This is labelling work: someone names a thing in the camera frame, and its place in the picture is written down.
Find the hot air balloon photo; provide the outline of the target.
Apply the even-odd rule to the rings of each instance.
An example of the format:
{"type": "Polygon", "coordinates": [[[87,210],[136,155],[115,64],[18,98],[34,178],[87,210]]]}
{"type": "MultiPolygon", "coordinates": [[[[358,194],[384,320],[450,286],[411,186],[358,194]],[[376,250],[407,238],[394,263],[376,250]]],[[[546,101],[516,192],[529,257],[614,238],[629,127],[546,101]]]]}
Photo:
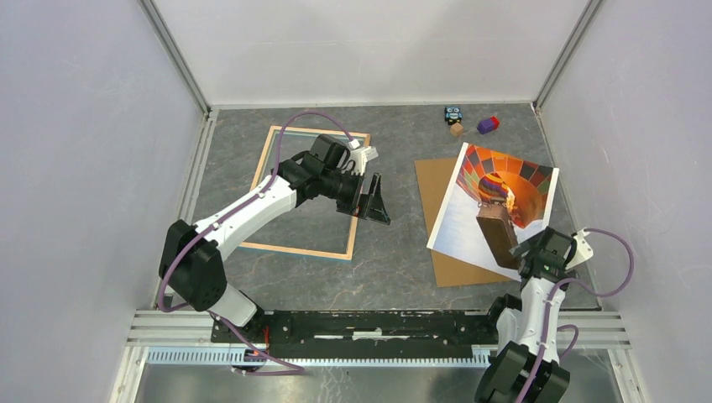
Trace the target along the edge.
{"type": "Polygon", "coordinates": [[[519,262],[510,249],[550,223],[559,173],[556,167],[463,144],[427,247],[519,280],[519,262]]]}

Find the brown cardboard backing board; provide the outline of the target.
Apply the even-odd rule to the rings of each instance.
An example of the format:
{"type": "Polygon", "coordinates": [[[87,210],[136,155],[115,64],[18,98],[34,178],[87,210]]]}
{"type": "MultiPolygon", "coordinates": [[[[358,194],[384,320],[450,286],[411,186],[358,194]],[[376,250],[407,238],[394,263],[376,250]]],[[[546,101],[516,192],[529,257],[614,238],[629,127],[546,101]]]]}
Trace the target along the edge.
{"type": "MultiPolygon", "coordinates": [[[[440,210],[457,158],[416,160],[414,162],[417,185],[425,220],[427,236],[435,233],[439,225],[440,210]]],[[[435,281],[438,287],[487,285],[510,281],[477,265],[466,263],[449,255],[427,248],[432,257],[435,281]]]]}

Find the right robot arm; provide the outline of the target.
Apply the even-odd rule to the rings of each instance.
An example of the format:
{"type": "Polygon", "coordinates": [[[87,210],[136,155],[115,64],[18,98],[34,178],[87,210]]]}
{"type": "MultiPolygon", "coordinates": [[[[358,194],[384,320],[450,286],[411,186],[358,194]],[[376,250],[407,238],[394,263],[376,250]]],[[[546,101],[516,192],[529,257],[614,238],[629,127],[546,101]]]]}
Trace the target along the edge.
{"type": "Polygon", "coordinates": [[[475,392],[476,402],[559,402],[570,373],[560,365],[558,313],[568,286],[574,239],[550,227],[510,250],[521,262],[521,293],[495,300],[484,323],[498,343],[475,392]]]}

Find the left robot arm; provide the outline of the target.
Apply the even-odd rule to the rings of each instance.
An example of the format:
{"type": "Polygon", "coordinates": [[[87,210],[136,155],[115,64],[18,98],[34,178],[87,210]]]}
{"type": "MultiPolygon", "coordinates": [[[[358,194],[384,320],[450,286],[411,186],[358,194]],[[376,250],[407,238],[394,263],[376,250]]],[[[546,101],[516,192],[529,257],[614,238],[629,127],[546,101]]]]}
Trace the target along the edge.
{"type": "Polygon", "coordinates": [[[309,150],[281,161],[252,191],[210,217],[190,224],[182,219],[168,228],[158,274],[160,291],[171,288],[195,311],[209,311],[232,323],[244,342],[264,331],[258,306],[228,283],[224,261],[247,238],[277,217],[320,196],[335,201],[337,212],[390,224],[375,173],[363,192],[373,146],[347,143],[326,134],[309,150]]]}

